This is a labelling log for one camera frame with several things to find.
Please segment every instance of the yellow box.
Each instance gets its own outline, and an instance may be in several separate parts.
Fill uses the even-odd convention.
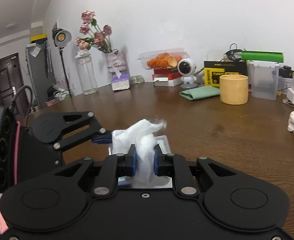
[[[237,74],[247,76],[247,64],[245,61],[205,61],[204,66],[206,86],[220,87],[219,77],[221,75]]]

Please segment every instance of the white cotton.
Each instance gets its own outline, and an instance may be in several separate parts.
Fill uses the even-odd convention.
[[[133,124],[127,130],[112,133],[112,153],[126,154],[135,144],[137,154],[136,175],[127,177],[133,187],[154,187],[166,185],[169,178],[157,177],[154,172],[154,147],[157,144],[153,133],[166,128],[166,122],[153,124],[146,119]]]

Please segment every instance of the refrigerator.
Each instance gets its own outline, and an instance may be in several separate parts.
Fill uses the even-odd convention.
[[[47,107],[46,102],[49,101],[47,90],[55,84],[55,75],[50,61],[50,52],[45,44],[39,44],[41,50],[36,57],[31,55],[35,46],[26,48],[26,59],[29,76],[31,79],[34,98],[37,101],[39,109]]]

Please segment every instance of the orange food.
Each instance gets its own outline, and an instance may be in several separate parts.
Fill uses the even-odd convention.
[[[180,56],[180,55],[174,56],[174,58],[175,58],[178,62],[181,61],[181,60],[183,59],[183,57]]]
[[[171,66],[172,68],[177,67],[178,62],[174,57],[164,57],[164,60],[168,62],[168,65]]]
[[[150,68],[175,68],[178,62],[183,58],[180,55],[171,56],[169,53],[160,53],[157,57],[147,61],[147,65]]]
[[[164,58],[166,56],[170,56],[168,52],[158,54],[157,58]]]
[[[147,61],[147,65],[151,68],[155,68],[156,67],[156,62],[157,62],[157,59],[155,58],[152,58],[151,60]]]

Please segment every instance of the yellow cylindrical container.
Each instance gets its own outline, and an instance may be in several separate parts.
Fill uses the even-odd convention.
[[[242,105],[248,101],[248,77],[222,75],[219,77],[220,100],[229,105]]]

